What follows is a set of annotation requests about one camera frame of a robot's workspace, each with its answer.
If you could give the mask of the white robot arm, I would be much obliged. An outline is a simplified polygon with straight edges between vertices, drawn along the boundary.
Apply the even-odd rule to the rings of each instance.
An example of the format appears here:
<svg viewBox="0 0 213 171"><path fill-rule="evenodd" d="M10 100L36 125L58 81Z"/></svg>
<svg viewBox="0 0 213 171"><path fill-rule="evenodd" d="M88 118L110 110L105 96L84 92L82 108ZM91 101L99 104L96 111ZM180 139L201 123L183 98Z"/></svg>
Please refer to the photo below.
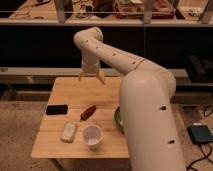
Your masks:
<svg viewBox="0 0 213 171"><path fill-rule="evenodd" d="M97 74L102 62L123 75L119 107L132 171L186 171L170 100L176 80L166 68L103 42L97 27L79 31L82 72Z"/></svg>

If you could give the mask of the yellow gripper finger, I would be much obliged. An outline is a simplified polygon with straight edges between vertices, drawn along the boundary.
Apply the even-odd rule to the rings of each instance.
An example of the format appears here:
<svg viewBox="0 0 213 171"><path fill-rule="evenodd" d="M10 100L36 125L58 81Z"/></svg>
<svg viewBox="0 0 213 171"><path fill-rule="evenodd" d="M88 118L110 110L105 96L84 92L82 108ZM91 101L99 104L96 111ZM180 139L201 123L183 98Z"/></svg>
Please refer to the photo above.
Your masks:
<svg viewBox="0 0 213 171"><path fill-rule="evenodd" d="M96 74L96 78L102 83L105 84L105 73L102 69L100 69L98 71L98 73Z"/></svg>
<svg viewBox="0 0 213 171"><path fill-rule="evenodd" d="M81 71L78 76L78 81L81 81L83 77L85 77L86 73L84 71Z"/></svg>

